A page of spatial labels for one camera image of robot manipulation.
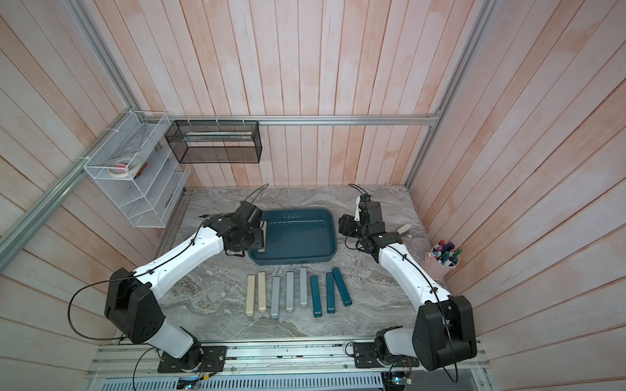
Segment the beige pruning pliers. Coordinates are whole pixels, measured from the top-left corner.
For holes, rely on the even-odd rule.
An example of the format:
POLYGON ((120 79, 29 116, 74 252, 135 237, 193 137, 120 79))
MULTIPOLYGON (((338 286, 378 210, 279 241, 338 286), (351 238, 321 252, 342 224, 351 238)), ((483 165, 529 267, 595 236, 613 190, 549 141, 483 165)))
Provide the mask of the beige pruning pliers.
POLYGON ((255 287, 256 287, 256 276, 249 275, 247 278, 247 286, 246 286, 246 315, 248 317, 254 316, 255 287))
POLYGON ((267 279, 264 272, 258 273, 259 312, 267 312, 267 279))
POLYGON ((262 243, 259 249, 260 253, 264 253, 266 251, 266 243, 267 243, 267 221, 263 220, 260 224, 260 229, 262 231, 262 243))

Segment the grey pruning pliers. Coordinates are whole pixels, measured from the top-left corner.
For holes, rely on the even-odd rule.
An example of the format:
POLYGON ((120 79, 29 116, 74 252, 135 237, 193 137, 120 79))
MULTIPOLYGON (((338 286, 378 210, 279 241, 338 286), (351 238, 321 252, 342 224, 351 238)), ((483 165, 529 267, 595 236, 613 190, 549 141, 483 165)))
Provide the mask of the grey pruning pliers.
POLYGON ((306 308, 308 305, 307 270, 301 267, 299 270, 299 301, 300 306, 306 308))
POLYGON ((280 276, 272 278, 272 303, 270 315, 272 319, 279 319, 280 314, 280 276))
POLYGON ((286 275, 286 303, 285 310, 287 313, 293 313, 294 310, 294 273, 288 272, 286 275))

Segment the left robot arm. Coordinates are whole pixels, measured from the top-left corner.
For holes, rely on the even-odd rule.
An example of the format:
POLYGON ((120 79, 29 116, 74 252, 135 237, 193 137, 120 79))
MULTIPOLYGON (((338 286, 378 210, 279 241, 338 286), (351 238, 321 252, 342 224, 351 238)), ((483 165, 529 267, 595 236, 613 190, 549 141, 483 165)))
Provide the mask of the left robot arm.
POLYGON ((156 260, 133 271, 117 270, 109 280, 105 317, 131 342, 151 345, 192 370, 201 361, 201 344, 166 319, 159 301, 209 258, 261 249, 262 221, 263 211, 243 201, 233 213, 203 219, 190 238, 156 260))

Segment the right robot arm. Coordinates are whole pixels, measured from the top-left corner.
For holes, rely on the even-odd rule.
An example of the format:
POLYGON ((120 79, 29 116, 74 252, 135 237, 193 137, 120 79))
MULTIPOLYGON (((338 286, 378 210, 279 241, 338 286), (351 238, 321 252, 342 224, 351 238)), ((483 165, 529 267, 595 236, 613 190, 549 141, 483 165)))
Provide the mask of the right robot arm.
POLYGON ((380 362, 392 365, 401 358, 414 358, 434 371, 476 357, 470 302, 439 285, 411 256, 400 235, 386 229, 379 202, 367 192, 359 195, 355 215, 341 216, 338 232, 356 239, 355 250, 372 256, 391 274, 417 312, 413 328, 377 332, 374 345, 380 362))

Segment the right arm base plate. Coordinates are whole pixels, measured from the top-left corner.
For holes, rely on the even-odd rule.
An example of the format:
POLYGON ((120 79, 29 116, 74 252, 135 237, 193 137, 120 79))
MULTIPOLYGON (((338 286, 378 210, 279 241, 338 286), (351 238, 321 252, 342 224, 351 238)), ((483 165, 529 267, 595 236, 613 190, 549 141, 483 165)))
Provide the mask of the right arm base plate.
POLYGON ((375 342, 349 342, 345 352, 353 358, 355 367, 359 369, 388 368, 391 365, 395 368, 420 367, 417 358, 388 355, 375 342))

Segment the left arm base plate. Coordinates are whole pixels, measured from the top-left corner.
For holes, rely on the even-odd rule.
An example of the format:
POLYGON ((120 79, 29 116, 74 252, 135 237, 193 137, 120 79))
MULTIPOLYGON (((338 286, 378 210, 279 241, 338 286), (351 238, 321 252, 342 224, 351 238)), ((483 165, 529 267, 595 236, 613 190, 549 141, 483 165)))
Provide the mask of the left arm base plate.
POLYGON ((225 345, 195 344, 182 358, 174 358, 168 353, 162 355, 157 372, 221 372, 225 365, 228 347, 225 345))

